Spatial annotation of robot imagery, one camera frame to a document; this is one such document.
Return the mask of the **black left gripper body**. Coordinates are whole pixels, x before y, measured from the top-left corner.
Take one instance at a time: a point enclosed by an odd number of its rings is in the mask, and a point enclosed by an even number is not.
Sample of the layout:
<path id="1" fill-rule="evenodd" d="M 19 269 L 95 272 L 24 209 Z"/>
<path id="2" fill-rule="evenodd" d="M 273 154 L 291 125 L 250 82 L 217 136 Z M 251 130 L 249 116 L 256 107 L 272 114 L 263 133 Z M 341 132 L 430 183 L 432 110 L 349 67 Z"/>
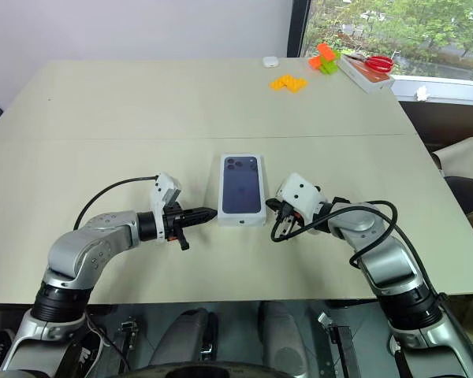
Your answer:
<path id="1" fill-rule="evenodd" d="M 190 248 L 183 231 L 186 220 L 187 214 L 178 202 L 163 208 L 165 240 L 168 242 L 178 241 L 182 250 L 188 250 Z"/>

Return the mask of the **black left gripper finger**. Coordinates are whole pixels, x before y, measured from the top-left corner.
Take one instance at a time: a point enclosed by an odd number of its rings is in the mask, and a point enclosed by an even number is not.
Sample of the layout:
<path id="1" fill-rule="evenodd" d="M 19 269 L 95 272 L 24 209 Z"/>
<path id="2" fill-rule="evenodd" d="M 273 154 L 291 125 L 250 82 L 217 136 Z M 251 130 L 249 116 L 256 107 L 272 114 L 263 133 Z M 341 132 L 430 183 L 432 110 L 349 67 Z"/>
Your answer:
<path id="1" fill-rule="evenodd" d="M 183 217 L 189 220 L 212 220 L 216 216 L 217 210 L 208 207 L 196 207 L 183 211 Z"/>
<path id="2" fill-rule="evenodd" d="M 182 228 L 193 227 L 211 221 L 214 216 L 185 216 L 181 221 Z"/>

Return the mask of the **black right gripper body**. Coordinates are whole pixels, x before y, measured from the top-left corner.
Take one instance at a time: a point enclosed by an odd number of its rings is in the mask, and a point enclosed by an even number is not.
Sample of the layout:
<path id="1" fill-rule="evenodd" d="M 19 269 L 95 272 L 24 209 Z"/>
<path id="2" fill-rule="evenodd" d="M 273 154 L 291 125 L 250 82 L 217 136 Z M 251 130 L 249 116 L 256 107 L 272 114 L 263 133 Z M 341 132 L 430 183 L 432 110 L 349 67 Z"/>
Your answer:
<path id="1" fill-rule="evenodd" d="M 300 223 L 300 215 L 285 201 L 278 202 L 275 213 L 276 224 L 282 231 L 292 231 Z"/>

